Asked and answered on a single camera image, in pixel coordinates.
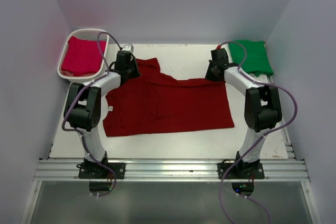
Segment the red cloth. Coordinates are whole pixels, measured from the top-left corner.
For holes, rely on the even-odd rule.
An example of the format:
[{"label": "red cloth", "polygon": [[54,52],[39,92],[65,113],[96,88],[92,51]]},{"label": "red cloth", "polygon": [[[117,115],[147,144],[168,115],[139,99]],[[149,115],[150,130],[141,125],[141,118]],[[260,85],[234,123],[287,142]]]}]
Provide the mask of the red cloth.
[{"label": "red cloth", "polygon": [[137,62],[141,76],[106,95],[113,106],[103,121],[106,136],[234,127],[224,83],[175,80],[160,73],[156,58]]},{"label": "red cloth", "polygon": [[[62,71],[70,72],[73,76],[95,74],[99,71],[102,58],[96,41],[71,37],[68,43],[68,51],[61,66]],[[106,41],[100,41],[99,44],[104,52]]]}]

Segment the white laundry basket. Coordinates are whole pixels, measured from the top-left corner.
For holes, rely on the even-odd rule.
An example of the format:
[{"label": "white laundry basket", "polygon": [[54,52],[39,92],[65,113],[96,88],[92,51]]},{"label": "white laundry basket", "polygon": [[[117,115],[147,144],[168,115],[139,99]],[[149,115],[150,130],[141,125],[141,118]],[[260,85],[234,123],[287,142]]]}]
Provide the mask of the white laundry basket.
[{"label": "white laundry basket", "polygon": [[[101,30],[101,29],[80,29],[80,30],[73,31],[69,35],[66,43],[64,44],[62,56],[61,56],[61,58],[59,59],[59,62],[58,62],[57,73],[58,73],[58,75],[60,77],[62,77],[64,79],[67,79],[67,80],[69,80],[71,82],[83,83],[83,82],[87,82],[87,81],[93,80],[94,78],[96,78],[98,76],[101,76],[105,72],[106,66],[105,66],[103,60],[101,62],[101,66],[100,66],[99,71],[97,73],[91,75],[91,76],[85,76],[85,77],[81,77],[81,76],[65,76],[61,72],[62,63],[63,63],[64,57],[65,57],[65,55],[67,54],[67,51],[68,51],[68,41],[69,41],[69,39],[71,37],[76,37],[78,39],[96,41],[97,40],[97,36],[98,36],[98,34],[101,31],[105,31],[105,30]],[[106,46],[105,46],[105,51],[104,51],[104,57],[106,57],[107,48],[108,48],[108,44],[109,44],[109,36],[106,35],[106,34],[101,34],[99,36],[99,40],[106,41]]]}]

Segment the gray wall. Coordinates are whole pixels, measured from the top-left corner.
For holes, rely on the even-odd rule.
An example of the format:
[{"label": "gray wall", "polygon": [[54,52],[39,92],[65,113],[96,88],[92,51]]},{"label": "gray wall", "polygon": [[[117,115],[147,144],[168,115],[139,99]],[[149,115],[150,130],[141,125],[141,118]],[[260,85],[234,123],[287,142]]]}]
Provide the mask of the gray wall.
[{"label": "gray wall", "polygon": [[57,0],[71,28],[123,42],[266,40],[289,0]]},{"label": "gray wall", "polygon": [[[275,81],[295,95],[299,114],[289,135],[307,162],[324,223],[334,223],[336,192],[336,0],[291,0],[266,45]],[[285,118],[291,102],[282,100]]]},{"label": "gray wall", "polygon": [[56,0],[0,6],[0,222],[19,223],[64,102],[56,64],[69,27]]}]

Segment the folded green cloth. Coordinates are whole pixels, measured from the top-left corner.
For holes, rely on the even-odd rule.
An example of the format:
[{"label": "folded green cloth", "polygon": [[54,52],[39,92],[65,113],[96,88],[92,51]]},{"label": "folded green cloth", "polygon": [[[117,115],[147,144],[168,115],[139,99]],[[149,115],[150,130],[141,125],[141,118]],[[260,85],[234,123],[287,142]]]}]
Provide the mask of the folded green cloth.
[{"label": "folded green cloth", "polygon": [[[256,76],[263,74],[272,75],[273,70],[268,62],[263,41],[236,40],[247,50],[247,59],[241,68],[247,73],[253,73]],[[233,62],[239,64],[244,58],[244,50],[241,46],[229,43],[229,48]]]}]

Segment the cable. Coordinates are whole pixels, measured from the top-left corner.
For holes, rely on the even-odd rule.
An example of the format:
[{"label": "cable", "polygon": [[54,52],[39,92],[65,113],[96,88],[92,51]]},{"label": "cable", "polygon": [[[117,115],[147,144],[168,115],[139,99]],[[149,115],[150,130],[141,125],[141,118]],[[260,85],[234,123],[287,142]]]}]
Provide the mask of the cable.
[{"label": "cable", "polygon": [[[278,88],[278,89],[281,89],[282,91],[284,91],[286,94],[288,94],[289,96],[290,96],[290,98],[292,99],[292,101],[293,101],[293,104],[294,104],[294,113],[293,113],[293,116],[291,117],[291,119],[287,122],[287,123],[285,123],[284,125],[281,125],[281,126],[279,126],[279,127],[277,127],[277,128],[274,128],[274,129],[272,129],[272,130],[269,130],[269,131],[267,131],[266,133],[264,133],[243,155],[241,155],[240,156],[240,158],[239,159],[237,159],[226,171],[225,171],[225,173],[224,173],[224,175],[222,176],[222,179],[221,179],[221,181],[220,181],[220,186],[219,186],[219,193],[218,193],[218,199],[219,199],[219,203],[221,204],[221,208],[222,208],[222,211],[223,211],[223,213],[225,214],[225,216],[228,218],[228,220],[231,222],[231,223],[234,223],[234,221],[233,221],[233,219],[231,218],[231,216],[228,214],[228,212],[227,212],[227,210],[225,209],[225,207],[224,207],[224,204],[223,204],[223,200],[222,200],[222,190],[223,190],[223,183],[224,183],[224,179],[225,179],[225,177],[227,176],[227,174],[228,174],[228,172],[233,168],[233,167],[235,167],[250,151],[252,151],[253,150],[253,148],[254,147],[256,147],[259,143],[260,143],[260,141],[261,140],[263,140],[263,138],[264,137],[266,137],[268,134],[270,134],[270,133],[272,133],[272,132],[274,132],[274,131],[277,131],[277,130],[281,130],[281,129],[283,129],[284,127],[286,127],[286,126],[288,126],[289,124],[291,124],[293,121],[294,121],[294,119],[296,118],[296,116],[297,116],[297,114],[298,114],[298,105],[297,105],[297,102],[296,102],[296,100],[295,100],[295,98],[294,98],[294,96],[289,92],[289,90],[287,90],[287,89],[285,89],[285,88],[283,88],[283,87],[281,87],[281,86],[278,86],[278,85],[276,85],[276,84],[274,84],[274,83],[264,83],[264,82],[259,82],[259,81],[254,81],[252,78],[250,78],[247,74],[245,74],[245,72],[244,71],[241,71],[240,69],[241,69],[241,67],[242,67],[242,64],[245,62],[245,60],[246,60],[246,58],[247,58],[247,51],[246,51],[246,48],[242,45],[242,44],[240,44],[240,43],[238,43],[238,42],[236,42],[236,41],[226,41],[226,42],[224,42],[224,43],[222,43],[222,44],[220,44],[220,45],[218,45],[217,46],[217,49],[220,49],[220,47],[222,46],[222,45],[224,45],[224,44],[229,44],[229,43],[234,43],[234,44],[237,44],[237,45],[239,45],[239,46],[241,46],[242,47],[242,49],[244,50],[244,58],[243,58],[243,60],[241,61],[241,63],[238,65],[238,72],[242,75],[242,76],[244,76],[247,80],[249,80],[249,81],[251,81],[251,82],[253,82],[253,83],[255,83],[255,84],[260,84],[260,85],[265,85],[265,86],[271,86],[271,87],[276,87],[276,88]],[[268,210],[266,209],[266,207],[263,205],[263,204],[261,204],[260,202],[258,202],[258,201],[256,201],[255,199],[252,199],[252,198],[250,198],[250,197],[248,197],[247,199],[249,199],[250,201],[252,201],[252,202],[254,202],[254,203],[256,203],[256,204],[258,204],[264,211],[265,211],[265,213],[267,214],[267,218],[268,218],[268,223],[271,223],[271,216],[270,216],[270,213],[268,212]]]},{"label": "cable", "polygon": [[108,166],[102,164],[99,160],[97,160],[97,159],[90,153],[90,151],[89,151],[89,149],[88,149],[88,147],[87,147],[87,144],[86,144],[86,141],[85,141],[85,136],[84,136],[83,132],[82,132],[81,130],[78,130],[78,129],[67,129],[67,128],[65,128],[65,124],[66,124],[66,122],[68,121],[68,118],[69,118],[69,116],[70,116],[70,113],[72,112],[73,108],[75,107],[76,103],[78,102],[78,100],[79,100],[80,96],[83,94],[83,92],[84,92],[85,90],[87,90],[89,87],[91,87],[96,81],[99,81],[99,80],[105,78],[105,77],[109,74],[109,72],[110,72],[109,65],[108,65],[108,63],[107,63],[107,61],[106,61],[106,58],[104,57],[104,53],[102,52],[101,47],[100,47],[100,44],[99,44],[99,37],[100,37],[101,34],[107,34],[108,36],[110,36],[110,37],[115,41],[115,43],[118,45],[119,49],[120,49],[120,50],[122,49],[122,47],[119,45],[119,43],[116,41],[116,39],[115,39],[112,35],[110,35],[109,33],[105,32],[105,31],[101,31],[101,32],[97,35],[97,45],[98,45],[98,49],[99,49],[100,55],[102,56],[102,58],[103,58],[103,60],[104,60],[104,64],[106,65],[106,68],[107,68],[107,69],[106,69],[107,74],[103,74],[102,76],[100,76],[100,77],[98,77],[98,78],[92,80],[88,85],[84,86],[84,87],[78,92],[78,94],[76,95],[75,99],[73,100],[73,102],[72,102],[70,108],[68,109],[66,115],[64,116],[64,119],[63,119],[63,122],[62,122],[62,130],[64,130],[64,131],[68,131],[68,132],[77,132],[77,133],[79,134],[80,139],[81,139],[83,148],[84,148],[85,152],[89,155],[89,157],[91,157],[91,159],[92,159],[93,161],[95,161],[100,167],[106,169],[110,174],[113,175],[114,183],[113,183],[111,189],[110,189],[108,192],[104,193],[104,194],[99,194],[99,193],[97,193],[97,194],[96,194],[97,197],[105,196],[105,195],[107,195],[107,194],[109,194],[110,192],[113,191],[113,189],[115,188],[115,186],[116,186],[116,184],[117,184],[117,176],[116,176],[115,172],[114,172],[110,167],[108,167]]}]

